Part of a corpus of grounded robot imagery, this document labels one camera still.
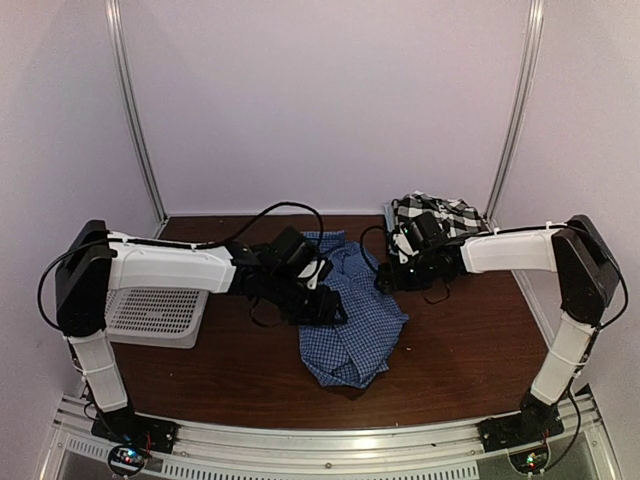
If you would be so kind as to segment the blue checked shirt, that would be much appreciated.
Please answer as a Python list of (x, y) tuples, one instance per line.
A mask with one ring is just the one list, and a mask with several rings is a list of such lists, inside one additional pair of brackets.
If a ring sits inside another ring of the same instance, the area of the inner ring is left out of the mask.
[(409, 316), (392, 296), (376, 289), (378, 260), (344, 231), (305, 236), (320, 240), (321, 253), (333, 264), (324, 284), (340, 294), (347, 322), (301, 327), (301, 361), (323, 387), (365, 389), (389, 370), (388, 360)]

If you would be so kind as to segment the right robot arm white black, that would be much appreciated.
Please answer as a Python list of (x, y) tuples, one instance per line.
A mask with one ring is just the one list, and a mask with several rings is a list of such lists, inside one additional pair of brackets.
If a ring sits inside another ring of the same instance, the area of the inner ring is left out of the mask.
[(550, 426), (558, 402), (609, 326), (604, 316), (616, 292), (628, 289), (594, 223), (575, 215), (560, 223), (451, 236), (443, 222), (424, 214), (399, 226), (390, 242), (395, 254), (377, 268), (375, 277), (376, 288), (385, 294), (494, 272), (532, 273), (555, 281), (556, 330), (512, 423), (519, 440), (535, 440)]

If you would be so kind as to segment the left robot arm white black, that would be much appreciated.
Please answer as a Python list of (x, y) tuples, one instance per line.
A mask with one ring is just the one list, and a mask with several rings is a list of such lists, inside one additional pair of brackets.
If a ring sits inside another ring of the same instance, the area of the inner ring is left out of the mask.
[(319, 241), (293, 227), (266, 244), (234, 239), (184, 243), (111, 232), (104, 222), (85, 224), (55, 273), (55, 325), (79, 361), (106, 429), (123, 444), (144, 433), (107, 338), (107, 294), (137, 288), (205, 291), (244, 296), (275, 305), (297, 326), (343, 325), (347, 313), (338, 292), (324, 283), (331, 261)]

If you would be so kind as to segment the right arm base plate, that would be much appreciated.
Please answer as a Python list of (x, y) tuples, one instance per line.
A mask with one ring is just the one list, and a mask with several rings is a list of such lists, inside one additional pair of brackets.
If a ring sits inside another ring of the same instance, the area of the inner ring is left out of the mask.
[(533, 414), (518, 412), (503, 417), (491, 417), (477, 425), (485, 453), (513, 449), (530, 443), (540, 443), (564, 432), (564, 425), (555, 415), (539, 419)]

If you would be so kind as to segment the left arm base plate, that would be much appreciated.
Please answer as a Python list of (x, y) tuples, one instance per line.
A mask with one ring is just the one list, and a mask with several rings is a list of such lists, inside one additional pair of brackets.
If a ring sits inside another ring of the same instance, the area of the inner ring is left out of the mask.
[(178, 425), (173, 421), (146, 417), (130, 409), (98, 411), (91, 434), (111, 442), (134, 446), (144, 452), (171, 454)]

